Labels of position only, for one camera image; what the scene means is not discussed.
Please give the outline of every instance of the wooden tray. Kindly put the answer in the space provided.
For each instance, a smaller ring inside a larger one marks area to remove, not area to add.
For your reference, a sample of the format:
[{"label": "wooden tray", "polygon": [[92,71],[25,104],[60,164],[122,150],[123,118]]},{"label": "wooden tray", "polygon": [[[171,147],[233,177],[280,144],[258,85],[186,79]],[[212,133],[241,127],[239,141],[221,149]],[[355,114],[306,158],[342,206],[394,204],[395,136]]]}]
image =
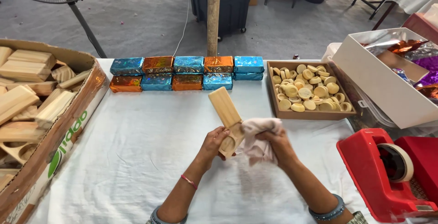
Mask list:
[{"label": "wooden tray", "polygon": [[[324,66],[328,73],[330,73],[330,76],[335,76],[335,73],[331,69],[331,67],[327,63],[322,62],[286,62],[286,61],[268,61],[268,87],[269,87],[269,97],[271,100],[272,109],[274,110],[276,117],[281,119],[298,119],[298,120],[330,120],[330,121],[338,121],[344,118],[349,117],[350,115],[355,115],[356,110],[354,109],[353,105],[350,112],[343,112],[343,111],[311,111],[306,110],[304,112],[296,112],[293,110],[287,110],[287,111],[280,111],[278,108],[278,98],[275,94],[275,84],[272,81],[272,68],[288,68],[289,70],[295,70],[298,65],[304,64],[304,65],[312,65],[314,67],[317,66]],[[343,93],[345,95],[345,102],[348,102],[351,104],[350,99],[348,98],[347,94],[345,94],[344,88],[341,86],[339,81],[336,82],[339,86],[339,92]]]}]

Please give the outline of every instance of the white cardboard box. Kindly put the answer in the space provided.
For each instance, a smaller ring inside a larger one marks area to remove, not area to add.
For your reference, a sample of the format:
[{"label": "white cardboard box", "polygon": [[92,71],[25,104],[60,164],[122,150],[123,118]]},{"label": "white cardboard box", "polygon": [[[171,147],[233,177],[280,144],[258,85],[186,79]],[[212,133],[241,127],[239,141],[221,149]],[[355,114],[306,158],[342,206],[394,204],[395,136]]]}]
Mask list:
[{"label": "white cardboard box", "polygon": [[426,40],[407,28],[349,34],[332,59],[403,129],[438,120],[438,106],[360,45],[380,35],[400,31],[407,39]]}]

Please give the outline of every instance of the hand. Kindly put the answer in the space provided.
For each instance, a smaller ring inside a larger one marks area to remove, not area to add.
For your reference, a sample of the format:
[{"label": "hand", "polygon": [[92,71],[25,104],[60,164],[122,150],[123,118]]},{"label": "hand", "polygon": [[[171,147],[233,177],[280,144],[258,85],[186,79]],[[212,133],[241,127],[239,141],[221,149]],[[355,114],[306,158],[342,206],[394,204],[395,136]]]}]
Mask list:
[{"label": "hand", "polygon": [[205,166],[205,171],[211,168],[211,162],[215,156],[219,156],[223,161],[225,161],[225,156],[219,152],[220,145],[222,141],[229,135],[229,130],[225,127],[220,126],[215,130],[207,133],[204,143],[199,150],[198,155],[195,160],[200,160]]},{"label": "hand", "polygon": [[290,165],[292,160],[296,160],[297,156],[289,142],[286,131],[282,128],[278,135],[265,131],[255,136],[259,140],[267,140],[271,143],[274,153],[278,159],[278,166],[285,170],[287,165]]}]

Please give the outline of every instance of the gift-wrapped package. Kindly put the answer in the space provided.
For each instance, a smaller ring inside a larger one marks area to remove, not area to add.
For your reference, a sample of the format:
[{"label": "gift-wrapped package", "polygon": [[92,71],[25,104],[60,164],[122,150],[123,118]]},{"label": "gift-wrapped package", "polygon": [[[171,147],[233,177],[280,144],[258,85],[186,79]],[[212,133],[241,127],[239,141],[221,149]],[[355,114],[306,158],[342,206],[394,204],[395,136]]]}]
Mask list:
[{"label": "gift-wrapped package", "polygon": [[172,56],[146,57],[143,63],[143,72],[145,72],[145,74],[172,73],[173,60],[174,58]]},{"label": "gift-wrapped package", "polygon": [[145,74],[140,86],[143,91],[172,91],[172,74]]},{"label": "gift-wrapped package", "polygon": [[141,76],[144,59],[143,57],[114,59],[109,71],[113,75]]},{"label": "gift-wrapped package", "polygon": [[202,90],[202,74],[178,74],[173,77],[174,91]]},{"label": "gift-wrapped package", "polygon": [[205,73],[232,73],[233,57],[205,57]]},{"label": "gift-wrapped package", "polygon": [[112,92],[141,92],[142,76],[113,76],[109,87]]},{"label": "gift-wrapped package", "polygon": [[225,87],[227,90],[233,89],[231,73],[206,73],[202,82],[204,90],[216,90]]},{"label": "gift-wrapped package", "polygon": [[263,73],[235,73],[235,80],[262,80]]},{"label": "gift-wrapped package", "polygon": [[234,57],[235,73],[263,73],[264,71],[261,57]]},{"label": "gift-wrapped package", "polygon": [[175,57],[175,74],[196,74],[204,72],[204,57]]}]

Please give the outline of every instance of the red tape dispenser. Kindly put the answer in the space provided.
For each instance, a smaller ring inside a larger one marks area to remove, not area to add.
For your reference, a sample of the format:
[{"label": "red tape dispenser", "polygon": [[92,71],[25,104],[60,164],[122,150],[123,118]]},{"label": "red tape dispenser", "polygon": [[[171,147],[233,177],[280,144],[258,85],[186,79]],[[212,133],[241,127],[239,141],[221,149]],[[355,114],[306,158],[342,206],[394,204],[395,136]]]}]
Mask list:
[{"label": "red tape dispenser", "polygon": [[336,147],[377,221],[403,222],[438,210],[433,202],[414,197],[409,185],[412,161],[383,129],[362,129],[339,141]]}]

